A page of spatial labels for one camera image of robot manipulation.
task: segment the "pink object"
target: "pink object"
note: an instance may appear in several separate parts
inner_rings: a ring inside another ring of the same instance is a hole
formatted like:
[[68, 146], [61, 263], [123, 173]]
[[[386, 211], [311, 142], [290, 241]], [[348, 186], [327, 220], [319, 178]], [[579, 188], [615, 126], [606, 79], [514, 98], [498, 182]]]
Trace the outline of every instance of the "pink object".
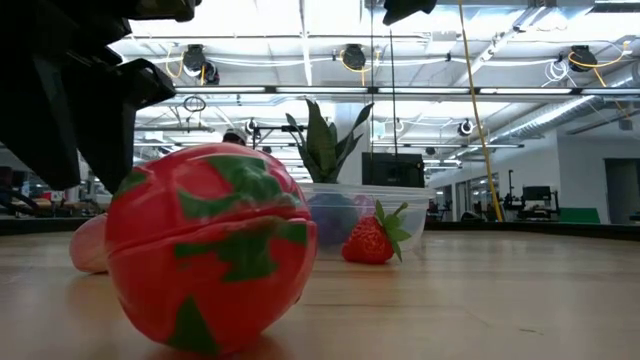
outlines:
[[73, 233], [69, 254], [76, 269], [88, 273], [107, 271], [107, 256], [104, 250], [107, 214], [102, 214], [82, 224]]

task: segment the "snake plant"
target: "snake plant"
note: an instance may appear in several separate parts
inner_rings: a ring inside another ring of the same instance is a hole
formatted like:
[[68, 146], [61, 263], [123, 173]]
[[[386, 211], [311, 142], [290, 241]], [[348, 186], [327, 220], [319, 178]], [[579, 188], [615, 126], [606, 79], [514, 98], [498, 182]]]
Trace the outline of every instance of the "snake plant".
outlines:
[[286, 114], [289, 125], [298, 129], [300, 140], [298, 141], [293, 133], [291, 133], [291, 136], [296, 141], [300, 158], [304, 166], [309, 170], [313, 182], [335, 184], [342, 165], [355, 150], [358, 141], [362, 137], [362, 135], [356, 137], [353, 132], [369, 118], [373, 104], [369, 104], [362, 109], [349, 134], [338, 141], [336, 125], [327, 123], [322, 117], [317, 103], [309, 99], [306, 99], [306, 101], [309, 107], [307, 139], [305, 140], [293, 116]]

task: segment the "clear plastic bin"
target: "clear plastic bin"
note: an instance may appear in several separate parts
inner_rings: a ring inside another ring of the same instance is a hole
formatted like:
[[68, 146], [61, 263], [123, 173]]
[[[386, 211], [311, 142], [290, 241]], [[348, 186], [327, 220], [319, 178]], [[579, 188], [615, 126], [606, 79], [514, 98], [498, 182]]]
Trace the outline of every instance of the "clear plastic bin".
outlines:
[[400, 248], [411, 250], [420, 244], [429, 198], [433, 197], [433, 191], [417, 188], [304, 183], [300, 187], [318, 225], [318, 245], [323, 249], [341, 247], [358, 220], [375, 213], [375, 201], [379, 200], [385, 214], [392, 214], [403, 202], [409, 204], [402, 212], [406, 216], [402, 229], [412, 236], [401, 242]]

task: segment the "white wall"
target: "white wall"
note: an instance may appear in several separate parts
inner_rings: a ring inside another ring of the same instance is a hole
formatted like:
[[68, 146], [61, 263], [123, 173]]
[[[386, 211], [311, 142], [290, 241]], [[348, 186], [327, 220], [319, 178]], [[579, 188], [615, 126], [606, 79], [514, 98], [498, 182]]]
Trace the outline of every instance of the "white wall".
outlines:
[[[500, 196], [504, 197], [509, 193], [509, 170], [514, 171], [512, 185], [515, 196], [522, 195], [523, 186], [551, 186], [553, 190], [560, 191], [560, 163], [556, 132], [550, 131], [544, 135], [543, 139], [526, 140], [522, 143], [525, 145], [522, 149], [500, 149], [491, 155], [491, 171], [498, 173]], [[429, 188], [455, 186], [458, 182], [486, 175], [484, 162], [464, 163], [463, 169], [447, 170], [432, 175]], [[459, 220], [461, 212], [457, 209], [455, 201], [453, 207], [456, 220]]]
[[605, 159], [640, 159], [636, 139], [559, 137], [562, 207], [596, 208], [600, 221], [609, 224]]

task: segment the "computer monitor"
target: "computer monitor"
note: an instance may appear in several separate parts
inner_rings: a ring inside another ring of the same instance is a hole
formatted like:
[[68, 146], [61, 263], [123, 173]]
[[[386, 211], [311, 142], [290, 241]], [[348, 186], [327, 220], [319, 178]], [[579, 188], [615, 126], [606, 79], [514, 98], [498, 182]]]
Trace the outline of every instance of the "computer monitor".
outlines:
[[362, 153], [362, 184], [424, 188], [422, 155]]
[[551, 200], [550, 186], [525, 186], [522, 188], [522, 198], [526, 201]]

